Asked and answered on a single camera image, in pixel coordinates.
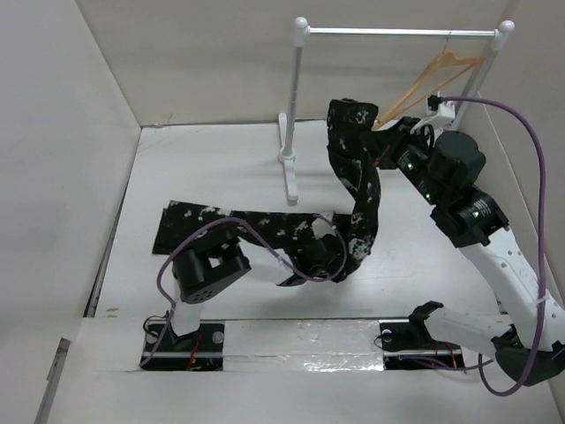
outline beige wall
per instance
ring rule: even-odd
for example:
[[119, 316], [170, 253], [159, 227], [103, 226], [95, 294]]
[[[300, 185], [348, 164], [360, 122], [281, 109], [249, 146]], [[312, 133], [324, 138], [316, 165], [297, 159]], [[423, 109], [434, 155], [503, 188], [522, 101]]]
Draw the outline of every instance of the beige wall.
[[[513, 16], [516, 31], [497, 59], [481, 94], [484, 97], [506, 102], [520, 110], [533, 124], [546, 157], [546, 257], [562, 297], [565, 296], [565, 3], [552, 0], [539, 2], [522, 1]], [[464, 129], [480, 140], [485, 149], [496, 146], [498, 134], [505, 155], [516, 175], [500, 178], [497, 168], [504, 163], [504, 154], [488, 155], [490, 175], [482, 177], [496, 198], [505, 203], [511, 223], [518, 232], [519, 241], [532, 264], [536, 261], [539, 170], [535, 150], [528, 134], [514, 118], [504, 112], [489, 109], [492, 124], [485, 119], [480, 107], [474, 111]], [[517, 196], [509, 196], [514, 184], [518, 184], [524, 202]], [[524, 204], [531, 219], [522, 212]], [[552, 384], [554, 394], [565, 412], [565, 375]]]
[[[290, 88], [292, 22], [492, 29], [508, 0], [77, 0], [142, 125], [274, 121]], [[298, 114], [332, 97], [390, 105], [444, 47], [431, 40], [310, 39]], [[451, 42], [459, 54], [482, 42]], [[464, 81], [454, 87], [459, 89]]]
[[0, 28], [0, 421], [30, 423], [78, 331], [140, 129], [72, 0], [8, 0]]

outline black cloth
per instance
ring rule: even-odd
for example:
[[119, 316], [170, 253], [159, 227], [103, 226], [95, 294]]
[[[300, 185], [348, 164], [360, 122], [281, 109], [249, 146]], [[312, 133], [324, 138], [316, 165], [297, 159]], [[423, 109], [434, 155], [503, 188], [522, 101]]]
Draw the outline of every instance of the black cloth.
[[[348, 247], [345, 268], [334, 281], [342, 281], [361, 265], [370, 254], [377, 230], [379, 229], [378, 208], [380, 204], [379, 175], [373, 163], [374, 154], [361, 141], [360, 134], [371, 131], [379, 108], [371, 103], [351, 99], [333, 100], [328, 110], [328, 158], [334, 170], [350, 195], [355, 206], [349, 215], [335, 216], [335, 226], [343, 235]], [[293, 214], [281, 212], [254, 212], [227, 210], [213, 206], [171, 201], [162, 212], [153, 253], [170, 254], [184, 239], [207, 223], [219, 218], [234, 216], [247, 221], [273, 248], [283, 249], [292, 262], [307, 274], [302, 247], [315, 241], [312, 231], [317, 213]], [[237, 227], [237, 235], [258, 245], [257, 240], [245, 228]], [[331, 269], [323, 269], [316, 276], [329, 276], [337, 271], [343, 260], [335, 261]]]

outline clothes hanger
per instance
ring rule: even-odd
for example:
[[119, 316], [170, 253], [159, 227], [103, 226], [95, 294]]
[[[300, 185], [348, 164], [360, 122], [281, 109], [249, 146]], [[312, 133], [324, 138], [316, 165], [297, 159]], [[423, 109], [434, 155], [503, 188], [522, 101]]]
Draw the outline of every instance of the clothes hanger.
[[[437, 57], [435, 57], [432, 62], [424, 69], [424, 71], [420, 74], [416, 82], [412, 84], [412, 87], [398, 100], [396, 103], [387, 110], [381, 118], [377, 118], [374, 121], [372, 131], [377, 131], [383, 125], [385, 125], [390, 120], [394, 119], [398, 115], [401, 115], [406, 110], [412, 108], [422, 100], [426, 99], [426, 97], [432, 93], [437, 92], [441, 88], [445, 87], [451, 81], [459, 78], [461, 75], [472, 69], [473, 67], [477, 66], [478, 64], [483, 63], [485, 57], [483, 56], [465, 56], [465, 57], [457, 57], [453, 51], [451, 50], [444, 50], [442, 51]], [[402, 106], [416, 93], [427, 81], [429, 81], [440, 69], [443, 68], [450, 68], [455, 66], [464, 66], [466, 65], [461, 71], [456, 72], [451, 77], [443, 80], [440, 84], [432, 88], [431, 90], [427, 91], [424, 95], [420, 96], [414, 102], [410, 103], [408, 106]]]

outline white metal rack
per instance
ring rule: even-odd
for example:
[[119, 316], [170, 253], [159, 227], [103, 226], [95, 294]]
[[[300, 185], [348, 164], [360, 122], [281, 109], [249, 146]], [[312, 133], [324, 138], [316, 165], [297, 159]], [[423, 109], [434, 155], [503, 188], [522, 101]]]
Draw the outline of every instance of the white metal rack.
[[[296, 18], [294, 21], [294, 69], [290, 83], [290, 98], [287, 113], [280, 113], [278, 118], [279, 136], [281, 150], [278, 158], [284, 168], [284, 181], [286, 184], [286, 195], [288, 201], [298, 201], [298, 187], [294, 161], [296, 151], [292, 147], [294, 136], [294, 123], [297, 111], [298, 80], [300, 77], [300, 65], [302, 63], [302, 50], [306, 38], [309, 36], [330, 37], [376, 37], [376, 38], [431, 38], [431, 39], [458, 39], [458, 40], [487, 40], [491, 41], [489, 53], [485, 62], [469, 77], [463, 90], [463, 95], [474, 96], [485, 80], [488, 71], [493, 65], [494, 59], [502, 46], [514, 30], [514, 22], [505, 20], [497, 29], [488, 31], [473, 30], [445, 30], [445, 29], [387, 29], [387, 28], [313, 28], [308, 25], [305, 18]], [[457, 107], [457, 114], [452, 128], [456, 129], [461, 124], [467, 112], [468, 103], [462, 103]]]

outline clear plastic sheet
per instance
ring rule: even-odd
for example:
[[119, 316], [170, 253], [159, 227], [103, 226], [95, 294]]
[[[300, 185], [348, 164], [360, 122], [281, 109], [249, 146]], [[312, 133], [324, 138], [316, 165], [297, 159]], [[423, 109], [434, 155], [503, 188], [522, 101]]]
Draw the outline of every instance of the clear plastic sheet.
[[226, 322], [226, 371], [382, 371], [375, 320]]

